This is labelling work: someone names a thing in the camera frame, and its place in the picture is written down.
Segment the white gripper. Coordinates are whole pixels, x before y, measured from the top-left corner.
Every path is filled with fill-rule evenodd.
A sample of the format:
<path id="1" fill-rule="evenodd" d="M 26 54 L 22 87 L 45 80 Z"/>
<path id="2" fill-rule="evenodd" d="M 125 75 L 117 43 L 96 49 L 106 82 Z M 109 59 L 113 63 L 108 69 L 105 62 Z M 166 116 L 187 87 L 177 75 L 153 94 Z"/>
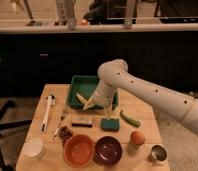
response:
<path id="1" fill-rule="evenodd" d="M 104 113 L 107 117 L 111 116 L 113 97 L 116 89 L 112 86 L 100 81 L 95 89 L 92 98 L 84 103 L 83 110 L 87 110 L 96 105 L 104 107 Z"/>

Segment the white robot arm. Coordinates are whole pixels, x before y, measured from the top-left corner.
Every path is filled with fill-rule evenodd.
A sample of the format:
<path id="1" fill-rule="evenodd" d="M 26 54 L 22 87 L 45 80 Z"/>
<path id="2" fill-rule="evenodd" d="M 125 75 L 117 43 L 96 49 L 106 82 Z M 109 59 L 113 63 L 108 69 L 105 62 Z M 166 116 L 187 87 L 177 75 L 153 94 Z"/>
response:
<path id="1" fill-rule="evenodd" d="M 84 105 L 84 110 L 94 105 L 110 107 L 116 90 L 121 88 L 168 114 L 198 136 L 198 99 L 132 76 L 122 59 L 101 64 L 98 76 L 98 86 Z"/>

